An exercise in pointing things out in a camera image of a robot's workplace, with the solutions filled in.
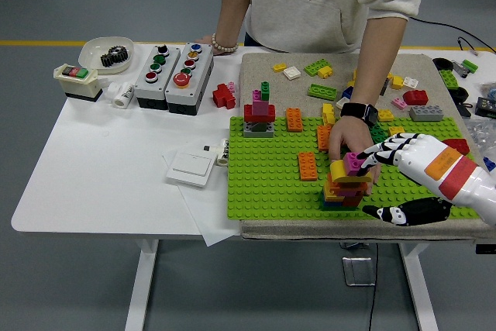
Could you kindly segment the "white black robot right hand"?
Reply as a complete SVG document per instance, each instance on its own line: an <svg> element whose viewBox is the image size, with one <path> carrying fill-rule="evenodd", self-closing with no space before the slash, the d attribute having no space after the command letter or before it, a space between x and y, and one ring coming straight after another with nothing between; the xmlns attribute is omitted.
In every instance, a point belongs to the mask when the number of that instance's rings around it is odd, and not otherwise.
<svg viewBox="0 0 496 331"><path fill-rule="evenodd" d="M381 163L394 165L448 205L472 208L495 226L495 176L458 150L421 133L399 133L357 155L359 174Z"/></svg>

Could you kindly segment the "person's left hand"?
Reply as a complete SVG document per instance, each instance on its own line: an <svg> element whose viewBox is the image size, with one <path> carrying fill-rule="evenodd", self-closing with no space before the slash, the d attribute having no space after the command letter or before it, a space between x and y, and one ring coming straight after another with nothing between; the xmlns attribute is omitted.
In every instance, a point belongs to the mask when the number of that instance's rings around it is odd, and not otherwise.
<svg viewBox="0 0 496 331"><path fill-rule="evenodd" d="M341 158L341 148L361 153L372 147L374 142L369 127L361 119L352 116L341 117L332 127L329 135L329 159L333 162Z"/></svg>

